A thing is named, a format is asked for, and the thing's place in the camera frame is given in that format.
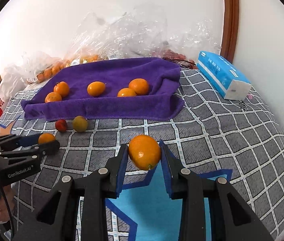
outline clear plastic wrap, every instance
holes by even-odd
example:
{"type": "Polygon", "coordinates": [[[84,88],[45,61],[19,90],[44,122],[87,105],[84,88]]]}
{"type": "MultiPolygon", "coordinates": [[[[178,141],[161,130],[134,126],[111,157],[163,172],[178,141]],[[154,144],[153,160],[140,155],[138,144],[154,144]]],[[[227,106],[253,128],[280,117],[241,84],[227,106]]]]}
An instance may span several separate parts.
{"type": "Polygon", "coordinates": [[[200,51],[220,53],[220,39],[211,32],[211,21],[203,19],[193,24],[189,30],[176,34],[168,40],[169,51],[165,58],[197,62],[200,51]]]}
{"type": "Polygon", "coordinates": [[[105,59],[162,57],[167,20],[161,7],[144,4],[106,23],[89,13],[78,27],[65,60],[69,65],[105,59]]]}
{"type": "Polygon", "coordinates": [[[61,64],[58,64],[61,59],[50,57],[44,52],[37,51],[31,55],[24,53],[22,59],[23,62],[21,66],[15,65],[15,68],[12,71],[29,84],[47,80],[61,69],[61,64]]]}

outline metal rivet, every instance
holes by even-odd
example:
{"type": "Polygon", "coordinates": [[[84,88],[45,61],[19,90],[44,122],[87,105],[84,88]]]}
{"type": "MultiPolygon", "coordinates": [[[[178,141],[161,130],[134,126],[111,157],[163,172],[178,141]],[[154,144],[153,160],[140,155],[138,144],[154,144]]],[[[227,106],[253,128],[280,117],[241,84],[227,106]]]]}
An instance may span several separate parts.
{"type": "Polygon", "coordinates": [[[71,177],[70,176],[64,176],[64,177],[62,177],[62,182],[64,182],[64,183],[67,183],[67,182],[70,182],[71,181],[71,177]]]}
{"type": "Polygon", "coordinates": [[[220,178],[218,178],[218,182],[220,183],[220,184],[225,184],[225,183],[227,183],[227,180],[225,179],[225,178],[223,178],[223,177],[220,177],[220,178]]]}
{"type": "Polygon", "coordinates": [[[108,170],[107,168],[100,168],[100,169],[99,169],[99,173],[102,174],[102,175],[103,175],[103,174],[106,174],[108,171],[109,171],[109,170],[108,170]]]}
{"type": "Polygon", "coordinates": [[[188,168],[183,168],[183,169],[181,169],[181,173],[183,175],[189,175],[191,173],[191,171],[188,168]]]}

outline wooden door frame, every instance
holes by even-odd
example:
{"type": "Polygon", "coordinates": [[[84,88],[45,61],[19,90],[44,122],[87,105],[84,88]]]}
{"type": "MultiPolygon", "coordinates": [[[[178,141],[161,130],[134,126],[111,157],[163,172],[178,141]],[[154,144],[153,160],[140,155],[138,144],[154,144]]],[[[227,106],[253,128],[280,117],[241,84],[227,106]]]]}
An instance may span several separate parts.
{"type": "Polygon", "coordinates": [[[223,35],[220,55],[232,63],[239,27],[239,0],[224,0],[223,35]]]}

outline bed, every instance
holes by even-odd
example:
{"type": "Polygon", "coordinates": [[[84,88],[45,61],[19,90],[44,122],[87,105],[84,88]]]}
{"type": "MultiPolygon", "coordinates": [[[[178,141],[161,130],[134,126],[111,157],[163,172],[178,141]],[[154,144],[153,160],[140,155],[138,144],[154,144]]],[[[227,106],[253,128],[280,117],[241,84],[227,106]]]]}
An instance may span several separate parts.
{"type": "MultiPolygon", "coordinates": [[[[0,135],[49,132],[61,144],[56,155],[44,157],[40,173],[13,186],[16,190],[13,218],[17,231],[29,214],[41,206],[61,177],[89,175],[116,155],[120,144],[143,133],[157,141],[162,139],[190,170],[207,178],[224,176],[230,180],[274,239],[284,231],[284,133],[253,88],[242,102],[225,100],[198,70],[183,69],[176,95],[185,104],[175,118],[163,122],[96,119],[89,121],[84,133],[75,132],[68,122],[69,130],[63,134],[55,129],[54,122],[23,118],[21,100],[32,99],[38,90],[18,92],[0,118],[0,135]]],[[[157,185],[161,185],[160,172],[159,166],[152,171],[140,171],[129,160],[120,198],[106,201],[110,241],[146,240],[147,235],[152,235],[156,241],[177,240],[179,203],[170,203],[167,195],[157,196],[163,200],[161,205],[152,198],[144,202],[147,206],[134,203],[141,195],[139,191],[155,193],[154,189],[163,187],[157,185]],[[164,211],[167,206],[173,207],[170,213],[164,211]],[[164,221],[151,224],[152,220],[157,220],[156,216],[153,213],[142,215],[148,207],[159,209],[157,212],[162,213],[164,221]]],[[[80,240],[82,207],[83,200],[79,206],[76,240],[80,240]]]]}

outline small green fruit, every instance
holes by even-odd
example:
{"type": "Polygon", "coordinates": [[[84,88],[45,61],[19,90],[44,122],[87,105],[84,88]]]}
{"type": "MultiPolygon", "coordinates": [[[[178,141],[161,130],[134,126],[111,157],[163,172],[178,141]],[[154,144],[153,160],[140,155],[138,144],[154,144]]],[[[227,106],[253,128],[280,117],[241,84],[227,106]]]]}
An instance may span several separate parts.
{"type": "Polygon", "coordinates": [[[73,128],[77,132],[84,132],[87,130],[88,121],[83,116],[77,116],[72,121],[73,128]]]}

